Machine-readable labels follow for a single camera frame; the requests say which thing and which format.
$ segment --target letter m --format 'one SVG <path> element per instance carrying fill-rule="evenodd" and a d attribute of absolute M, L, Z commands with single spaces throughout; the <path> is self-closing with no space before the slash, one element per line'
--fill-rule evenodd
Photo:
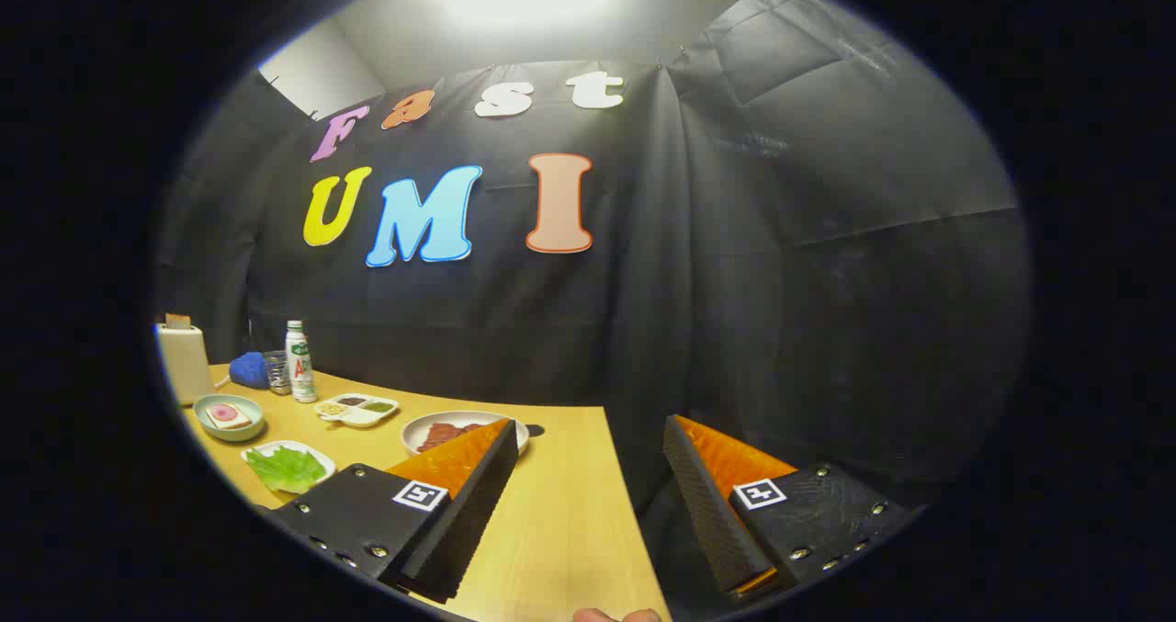
<path fill-rule="evenodd" d="M 396 258 L 393 240 L 403 261 L 409 261 L 420 246 L 425 232 L 428 241 L 421 246 L 426 262 L 452 262 L 466 259 L 470 242 L 466 240 L 466 207 L 474 182 L 482 175 L 482 167 L 460 166 L 447 170 L 421 203 L 416 182 L 400 179 L 383 189 L 383 213 L 375 233 L 375 245 L 367 256 L 369 267 L 386 267 Z"/>

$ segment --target green lettuce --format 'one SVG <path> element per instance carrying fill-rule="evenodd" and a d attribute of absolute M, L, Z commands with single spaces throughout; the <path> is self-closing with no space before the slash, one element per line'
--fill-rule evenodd
<path fill-rule="evenodd" d="M 319 460 L 309 453 L 278 448 L 272 455 L 262 456 L 258 450 L 248 450 L 245 459 L 269 489 L 281 489 L 292 494 L 305 494 L 315 481 L 327 474 Z"/>

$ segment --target blue cloth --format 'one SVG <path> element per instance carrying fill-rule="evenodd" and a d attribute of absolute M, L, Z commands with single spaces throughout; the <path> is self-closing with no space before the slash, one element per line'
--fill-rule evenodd
<path fill-rule="evenodd" d="M 260 350 L 249 350 L 245 355 L 228 363 L 228 376 L 233 383 L 243 384 L 248 388 L 266 390 L 269 388 L 269 380 L 266 379 L 266 359 Z"/>

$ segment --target bottle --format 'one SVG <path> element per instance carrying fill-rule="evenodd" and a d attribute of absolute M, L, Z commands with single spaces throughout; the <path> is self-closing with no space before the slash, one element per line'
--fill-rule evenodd
<path fill-rule="evenodd" d="M 302 333 L 302 321 L 286 321 L 286 367 L 290 372 L 294 400 L 303 404 L 318 401 L 314 392 L 314 370 L 310 369 L 310 346 Z"/>

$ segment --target human hand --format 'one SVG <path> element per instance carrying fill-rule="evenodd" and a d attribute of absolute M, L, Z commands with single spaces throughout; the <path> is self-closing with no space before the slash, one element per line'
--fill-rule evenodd
<path fill-rule="evenodd" d="M 599 608 L 581 608 L 572 616 L 572 622 L 617 622 Z M 620 620 L 620 622 L 661 622 L 659 614 L 652 608 L 634 610 Z"/>

